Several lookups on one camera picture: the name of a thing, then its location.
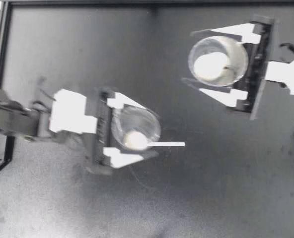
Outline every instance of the black frame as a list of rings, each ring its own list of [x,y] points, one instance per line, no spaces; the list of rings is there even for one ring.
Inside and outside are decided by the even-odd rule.
[[[2,73],[4,57],[9,33],[9,23],[11,21],[11,10],[13,6],[186,6],[186,5],[221,5],[221,4],[294,4],[294,0],[10,0],[2,3],[0,12],[0,88],[2,86]],[[14,138],[7,137],[5,145],[4,162],[0,170],[12,159]]]

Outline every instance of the black table surface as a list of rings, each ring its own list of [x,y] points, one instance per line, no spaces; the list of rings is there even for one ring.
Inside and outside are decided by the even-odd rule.
[[[159,114],[162,140],[186,147],[98,176],[81,151],[17,139],[0,172],[0,238],[294,238],[294,97],[268,82],[249,121],[180,81],[191,31],[255,13],[294,43],[286,4],[15,7],[2,85],[12,99],[27,106],[40,77],[50,94],[116,87]]]

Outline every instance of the white ball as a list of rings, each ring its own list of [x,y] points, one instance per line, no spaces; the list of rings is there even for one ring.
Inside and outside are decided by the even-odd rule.
[[[226,66],[230,66],[229,57],[221,52],[213,52],[199,56],[193,65],[193,71],[196,76],[212,81],[222,75]]]
[[[141,132],[132,130],[124,136],[124,145],[131,150],[145,150],[148,147],[148,140]]]

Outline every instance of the clear plastic cup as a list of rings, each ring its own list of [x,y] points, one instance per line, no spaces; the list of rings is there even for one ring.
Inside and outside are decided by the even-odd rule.
[[[154,113],[137,107],[116,111],[112,119],[112,134],[126,149],[141,151],[160,138],[160,124]]]
[[[244,76],[248,56],[242,44],[235,39],[212,36],[193,46],[188,65],[200,82],[210,86],[228,86]]]

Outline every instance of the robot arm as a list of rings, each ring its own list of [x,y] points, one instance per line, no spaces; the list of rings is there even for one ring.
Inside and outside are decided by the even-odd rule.
[[[23,136],[29,141],[58,143],[64,141],[61,140],[62,132],[65,135],[79,135],[86,151],[87,170],[100,174],[110,174],[112,169],[157,156],[157,152],[150,147],[184,146],[184,142],[163,143],[152,140],[141,149],[133,149],[124,146],[122,141],[118,143],[112,131],[115,118],[124,111],[126,116],[131,116],[128,112],[137,110],[153,116],[143,105],[109,89],[96,89],[88,97],[61,89],[54,95],[51,109],[40,101],[34,102],[31,108],[24,108],[20,103],[11,101],[0,89],[0,133]],[[137,124],[139,117],[133,116],[136,121],[130,123],[130,126],[133,125],[133,130],[139,130],[144,124]],[[155,120],[154,123],[157,128],[158,121]]]

